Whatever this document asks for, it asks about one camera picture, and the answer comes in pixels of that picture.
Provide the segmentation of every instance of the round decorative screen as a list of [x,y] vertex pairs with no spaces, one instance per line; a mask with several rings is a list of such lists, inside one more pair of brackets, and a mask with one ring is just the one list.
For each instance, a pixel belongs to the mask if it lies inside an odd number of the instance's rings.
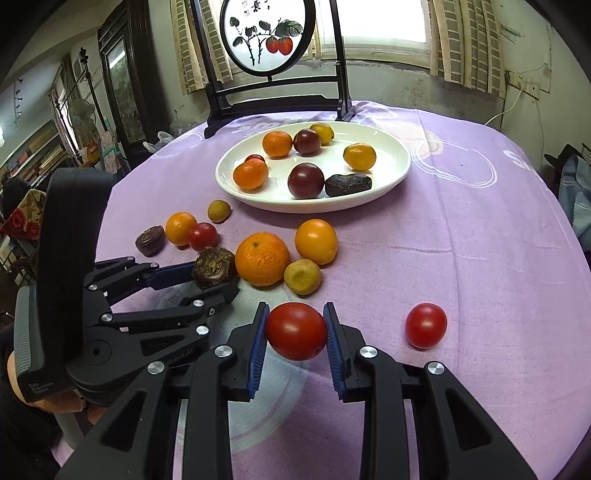
[[284,72],[306,52],[314,33],[314,0],[224,0],[224,48],[243,71],[259,77]]

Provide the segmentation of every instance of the red flower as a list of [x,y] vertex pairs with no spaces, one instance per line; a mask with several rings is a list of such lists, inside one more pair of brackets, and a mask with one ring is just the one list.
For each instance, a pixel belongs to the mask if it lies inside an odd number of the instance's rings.
[[25,224],[25,215],[21,210],[17,208],[12,212],[9,220],[14,228],[21,229],[22,226]]
[[27,223],[27,238],[30,240],[36,240],[39,238],[39,224],[33,221]]

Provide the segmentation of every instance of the dark wooden cabinet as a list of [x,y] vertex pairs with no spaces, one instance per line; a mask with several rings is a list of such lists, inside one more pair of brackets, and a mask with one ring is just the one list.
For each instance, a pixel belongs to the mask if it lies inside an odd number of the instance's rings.
[[148,0],[125,0],[97,33],[105,89],[117,136],[132,168],[150,156],[143,142],[156,143],[169,130],[155,64]]

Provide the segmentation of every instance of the gray ribbed grip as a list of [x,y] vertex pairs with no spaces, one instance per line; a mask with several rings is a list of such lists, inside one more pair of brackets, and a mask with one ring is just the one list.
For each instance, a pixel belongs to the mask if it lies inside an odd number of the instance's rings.
[[29,287],[21,288],[17,294],[17,306],[14,315],[14,359],[17,376],[31,368],[30,294]]

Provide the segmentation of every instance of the blue cloth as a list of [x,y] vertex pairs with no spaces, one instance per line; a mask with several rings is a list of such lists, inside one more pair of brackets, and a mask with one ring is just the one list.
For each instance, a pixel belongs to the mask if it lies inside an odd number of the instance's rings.
[[558,201],[583,251],[591,252],[591,165],[577,155],[564,165]]

